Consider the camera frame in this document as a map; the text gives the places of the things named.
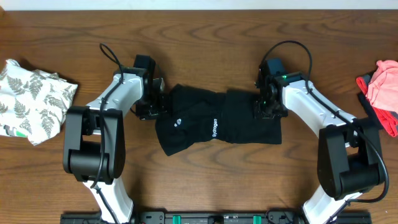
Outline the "black t-shirt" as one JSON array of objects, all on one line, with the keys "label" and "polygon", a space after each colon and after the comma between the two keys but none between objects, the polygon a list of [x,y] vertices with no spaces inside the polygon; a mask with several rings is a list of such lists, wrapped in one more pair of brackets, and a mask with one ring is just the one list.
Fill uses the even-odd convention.
[{"label": "black t-shirt", "polygon": [[176,85],[170,113],[157,118],[155,130],[167,156],[212,139],[233,144],[281,144],[280,119],[256,119],[258,94],[242,90],[217,93]]}]

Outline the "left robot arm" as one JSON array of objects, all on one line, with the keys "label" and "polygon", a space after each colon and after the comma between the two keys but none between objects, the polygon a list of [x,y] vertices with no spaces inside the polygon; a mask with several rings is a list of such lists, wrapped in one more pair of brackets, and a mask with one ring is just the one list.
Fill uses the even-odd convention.
[{"label": "left robot arm", "polygon": [[61,223],[137,223],[134,202],[121,174],[126,161],[124,117],[156,119],[164,80],[154,78],[155,65],[133,65],[115,71],[109,87],[86,106],[72,106],[65,121],[63,168],[95,197],[95,214],[64,214]]}]

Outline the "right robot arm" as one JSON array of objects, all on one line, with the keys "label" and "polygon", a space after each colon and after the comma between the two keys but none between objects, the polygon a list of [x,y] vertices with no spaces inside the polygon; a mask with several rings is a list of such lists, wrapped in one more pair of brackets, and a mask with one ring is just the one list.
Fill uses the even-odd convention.
[{"label": "right robot arm", "polygon": [[320,185],[295,222],[370,223],[369,213],[345,213],[344,209],[387,182],[375,125],[340,110],[300,72],[259,73],[255,86],[260,90],[255,118],[281,118],[293,111],[318,138]]}]

